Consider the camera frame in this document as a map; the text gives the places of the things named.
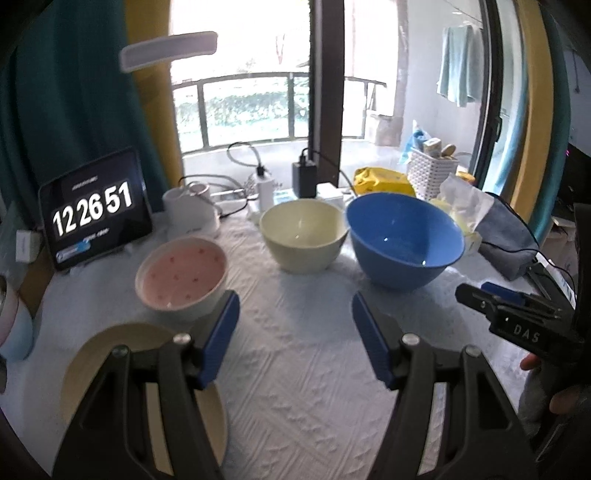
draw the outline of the digital clock display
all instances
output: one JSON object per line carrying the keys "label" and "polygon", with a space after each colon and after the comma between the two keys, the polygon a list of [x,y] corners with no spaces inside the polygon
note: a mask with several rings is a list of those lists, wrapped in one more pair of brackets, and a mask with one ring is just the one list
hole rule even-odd
{"label": "digital clock display", "polygon": [[47,246],[59,271],[152,231],[144,178],[132,148],[44,185],[39,204]]}

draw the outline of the towel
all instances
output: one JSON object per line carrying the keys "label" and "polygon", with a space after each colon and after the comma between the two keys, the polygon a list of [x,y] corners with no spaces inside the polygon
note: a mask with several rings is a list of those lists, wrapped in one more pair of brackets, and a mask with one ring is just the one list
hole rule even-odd
{"label": "towel", "polygon": [[443,54],[437,93],[459,107],[482,100],[484,45],[474,25],[443,31]]}

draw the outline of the blue gripper pad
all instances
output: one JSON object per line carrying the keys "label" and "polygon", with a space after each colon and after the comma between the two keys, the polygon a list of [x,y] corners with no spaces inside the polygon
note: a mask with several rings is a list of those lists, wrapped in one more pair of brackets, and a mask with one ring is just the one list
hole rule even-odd
{"label": "blue gripper pad", "polygon": [[368,353],[375,376],[390,388],[394,382],[394,375],[390,370],[390,352],[384,336],[360,293],[357,292],[353,297],[351,307],[355,326]]}
{"label": "blue gripper pad", "polygon": [[518,291],[510,290],[508,288],[501,287],[500,285],[491,282],[483,283],[480,288],[483,291],[490,293],[491,295],[496,295],[497,297],[500,297],[503,300],[508,301],[509,303],[512,303],[514,305],[518,305],[521,307],[525,306],[525,298]]}
{"label": "blue gripper pad", "polygon": [[211,334],[201,348],[201,370],[197,376],[199,390],[204,390],[216,379],[240,316],[240,297],[233,290],[228,292],[222,297],[223,301],[227,296],[227,301],[221,312],[219,308],[215,308],[211,314],[217,314],[217,319],[211,328]]}

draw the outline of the gray bag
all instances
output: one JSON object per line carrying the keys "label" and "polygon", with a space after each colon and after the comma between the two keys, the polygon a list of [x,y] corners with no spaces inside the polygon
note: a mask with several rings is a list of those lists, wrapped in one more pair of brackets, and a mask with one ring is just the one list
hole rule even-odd
{"label": "gray bag", "polygon": [[540,246],[509,204],[494,193],[488,195],[495,203],[476,227],[482,237],[479,251],[507,280],[516,280],[525,274]]}

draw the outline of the table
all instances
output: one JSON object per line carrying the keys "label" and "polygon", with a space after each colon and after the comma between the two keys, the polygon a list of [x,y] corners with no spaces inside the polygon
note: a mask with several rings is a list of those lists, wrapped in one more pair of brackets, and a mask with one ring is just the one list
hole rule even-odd
{"label": "table", "polygon": [[[158,323],[136,298],[134,277],[164,241],[164,221],[156,215],[154,234],[131,251],[55,275],[36,318],[40,331],[31,355],[8,365],[0,407],[48,472],[66,429],[59,416],[61,381],[77,350],[112,325]],[[375,379],[353,324],[350,303],[362,287],[404,331],[449,349],[478,345],[517,404],[524,352],[490,334],[487,320],[457,304],[454,291],[466,281],[532,288],[524,279],[504,281],[479,254],[462,258],[424,288],[396,294],[371,286],[348,241],[328,270],[303,276],[279,270],[244,212],[223,222],[218,241],[229,256],[228,287],[242,302],[217,379],[229,415],[226,479],[366,478],[396,393]],[[426,469],[436,462],[443,395],[438,385]]]}

